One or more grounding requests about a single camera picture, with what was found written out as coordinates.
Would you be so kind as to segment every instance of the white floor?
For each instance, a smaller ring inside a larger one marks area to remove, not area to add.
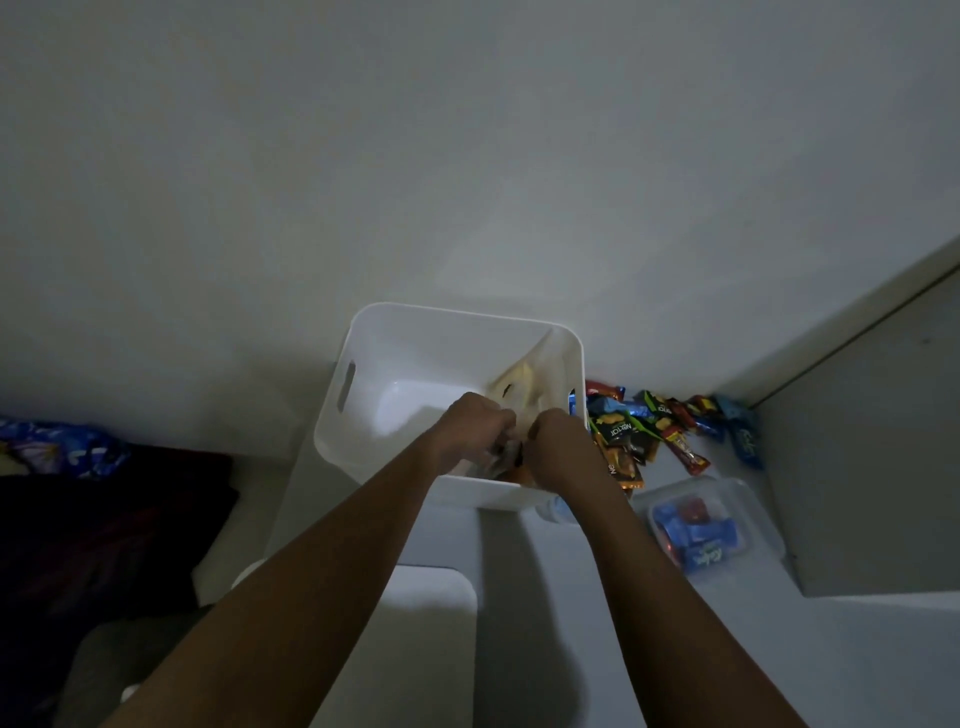
[[[230,485],[240,492],[240,499],[210,551],[193,570],[201,605],[225,595],[243,569],[263,558],[292,468],[260,458],[233,459]]]

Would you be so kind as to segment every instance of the dark fabric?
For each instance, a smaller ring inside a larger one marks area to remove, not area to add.
[[[124,688],[150,677],[210,609],[121,619],[94,628],[73,659],[54,728],[97,728],[120,705]]]
[[[48,726],[77,646],[197,608],[190,572],[236,502],[225,455],[134,446],[103,481],[0,478],[0,726]]]

